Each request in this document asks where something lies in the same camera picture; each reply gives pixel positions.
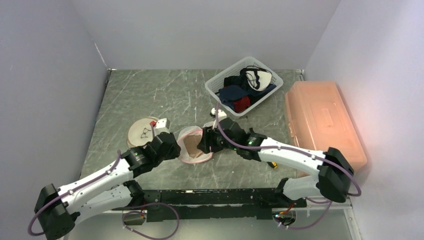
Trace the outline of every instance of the red cloth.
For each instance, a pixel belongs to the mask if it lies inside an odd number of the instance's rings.
[[[248,96],[244,96],[237,101],[234,101],[234,110],[236,113],[241,113],[251,105],[251,100]]]

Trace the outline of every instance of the gray marble tabletop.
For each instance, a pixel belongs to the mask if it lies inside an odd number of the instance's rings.
[[[117,150],[128,149],[127,132],[142,117],[168,118],[177,137],[188,126],[211,121],[209,112],[216,101],[205,82],[220,70],[114,70],[99,110],[81,178],[114,161]],[[297,79],[295,70],[275,71],[284,81],[272,96],[237,119],[282,143],[289,143],[284,118],[285,93]],[[281,178],[295,178],[297,171],[265,162],[245,160],[232,150],[215,153],[207,162],[186,164],[178,159],[164,161],[151,172],[137,177],[143,189],[228,189],[276,187]]]

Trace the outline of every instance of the translucent orange lid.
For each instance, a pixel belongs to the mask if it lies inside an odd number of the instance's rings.
[[[285,108],[295,146],[321,151],[337,148],[355,171],[367,163],[335,82],[295,82],[285,95]]]

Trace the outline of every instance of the white wall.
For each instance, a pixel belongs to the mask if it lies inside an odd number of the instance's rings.
[[[305,70],[337,81],[366,147],[365,240],[424,237],[423,23],[421,0],[342,0]]]
[[[107,66],[304,69],[340,0],[73,0]]]
[[[27,235],[34,206],[78,179],[107,68],[70,1],[13,0],[0,3],[0,73],[0,239],[46,239]]]

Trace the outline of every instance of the white plastic basket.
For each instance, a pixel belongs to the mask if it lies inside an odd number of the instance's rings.
[[[230,76],[238,76],[238,75],[240,75],[240,70],[246,68],[247,66],[252,66],[252,65],[271,71],[271,73],[272,73],[271,84],[275,84],[276,88],[274,88],[272,91],[268,92],[268,94],[263,96],[259,101],[255,102],[253,105],[248,107],[246,110],[239,112],[239,113],[234,112],[231,108],[222,104],[222,107],[225,108],[225,110],[227,112],[234,115],[234,117],[236,117],[236,118],[240,118],[240,117],[246,115],[250,110],[252,110],[256,106],[258,106],[265,99],[267,99],[269,96],[271,96],[271,94],[275,93],[275,91],[277,91],[279,88],[281,88],[283,86],[283,79],[281,79],[281,77],[279,77],[274,71],[272,71],[269,67],[265,66],[265,64],[263,64],[262,62],[260,62],[256,58],[251,57],[251,56],[247,56],[247,57],[243,58],[242,60],[234,63],[229,68],[218,73],[216,76],[212,77],[211,79],[209,79],[204,84],[204,86],[206,87],[206,90],[209,92],[209,94],[214,99],[216,99],[218,102],[221,102],[220,98],[215,93],[217,93],[218,90],[220,90],[224,87],[224,79],[227,78],[227,77],[230,77]]]

